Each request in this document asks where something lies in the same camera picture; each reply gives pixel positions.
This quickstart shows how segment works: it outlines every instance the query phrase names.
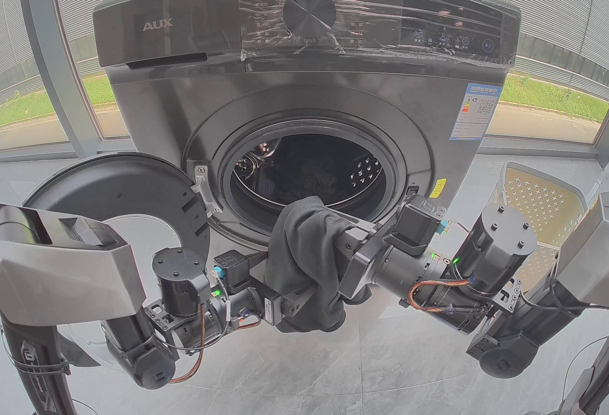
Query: warning sticker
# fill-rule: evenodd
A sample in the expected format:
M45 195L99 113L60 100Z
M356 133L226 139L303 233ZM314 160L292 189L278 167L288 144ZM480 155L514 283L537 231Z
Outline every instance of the warning sticker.
M501 87L469 83L451 140L480 141L487 132L500 95Z
M446 178L440 178L436 183L434 190L429 194L429 198L438 198L442 191L444 190L444 185L446 185Z

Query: gray tile floor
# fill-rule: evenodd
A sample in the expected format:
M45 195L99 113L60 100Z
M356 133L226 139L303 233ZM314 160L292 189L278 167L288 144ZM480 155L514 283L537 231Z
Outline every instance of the gray tile floor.
M477 156L453 206L451 218L471 225L493 191L502 166L512 158ZM600 173L593 160L518 158L533 168L579 187L586 195ZM45 177L68 161L0 164L0 202L20 203ZM134 244L147 292L155 295L149 259L175 238L154 223L116 223ZM434 247L453 252L464 233L452 229ZM214 237L212 252L226 247ZM522 415L547 412L561 397L567 365L585 344L606 335L609 312L588 311L539 351L518 378L497 380L478 368L464 349L468 338L411 308L403 309L383 290L360 307L346 307L343 327L331 334L281 334L263 324L236 332L205 352L189 382L157 391L135 386L106 367L74 369L75 398L105 414L227 413L278 415ZM600 343L573 364L567 390L595 358ZM180 360L185 373L192 359ZM0 350L1 413L32 410L15 370Z

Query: aux logo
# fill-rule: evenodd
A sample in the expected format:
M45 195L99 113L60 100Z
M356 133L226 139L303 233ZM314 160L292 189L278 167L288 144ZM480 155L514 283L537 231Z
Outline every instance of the aux logo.
M169 18L169 19L160 19L159 21L153 21L152 23L146 23L144 24L144 29L142 31L146 31L146 30L158 30L160 28L166 28L168 26L173 26L171 24L171 20L173 18Z

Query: blue connector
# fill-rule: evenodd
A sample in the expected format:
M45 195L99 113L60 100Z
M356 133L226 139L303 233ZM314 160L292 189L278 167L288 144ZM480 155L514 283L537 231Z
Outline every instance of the blue connector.
M221 267L214 267L214 269L216 270L219 278L224 278L226 273L224 272L224 270Z
M438 228L435 230L436 234L442 234L447 227L448 227L448 221L440 221Z

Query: black cloth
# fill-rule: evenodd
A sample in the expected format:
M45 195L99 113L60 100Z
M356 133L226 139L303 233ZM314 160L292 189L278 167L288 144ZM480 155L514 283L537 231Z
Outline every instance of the black cloth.
M279 214L269 241L264 274L272 289L286 295L316 285L308 302L293 317L285 317L282 332L331 332L345 321L344 302L338 293L348 260L334 248L334 239L353 225L324 207L318 197L286 206Z

